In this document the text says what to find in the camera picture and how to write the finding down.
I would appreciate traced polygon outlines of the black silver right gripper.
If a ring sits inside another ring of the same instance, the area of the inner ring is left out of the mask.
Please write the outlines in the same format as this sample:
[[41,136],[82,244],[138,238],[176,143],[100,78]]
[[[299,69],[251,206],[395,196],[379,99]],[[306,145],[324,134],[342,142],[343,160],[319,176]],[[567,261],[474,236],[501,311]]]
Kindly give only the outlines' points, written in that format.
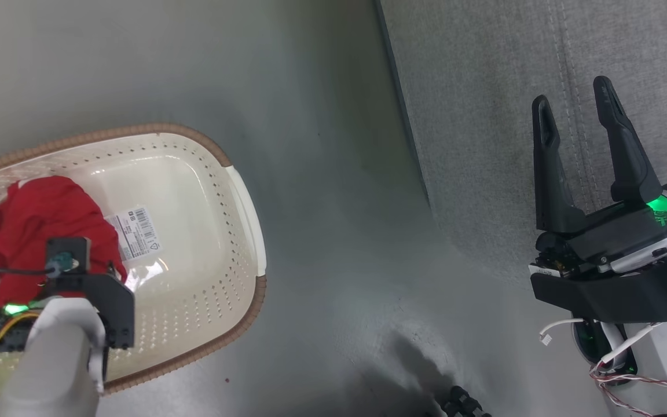
[[667,259],[667,193],[628,119],[611,79],[593,80],[596,113],[608,134],[617,203],[585,218],[574,205],[559,155],[559,130],[545,95],[532,102],[534,194],[539,251],[535,272],[580,276],[632,273]]

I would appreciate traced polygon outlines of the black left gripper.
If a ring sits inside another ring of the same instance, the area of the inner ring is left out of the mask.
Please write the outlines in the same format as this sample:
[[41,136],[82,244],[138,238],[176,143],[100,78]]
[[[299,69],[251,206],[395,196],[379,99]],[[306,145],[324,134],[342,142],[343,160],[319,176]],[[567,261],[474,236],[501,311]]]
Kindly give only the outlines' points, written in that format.
[[106,343],[111,349],[129,349],[135,340],[135,296],[111,275],[63,274],[50,279],[55,293],[84,295],[101,315]]

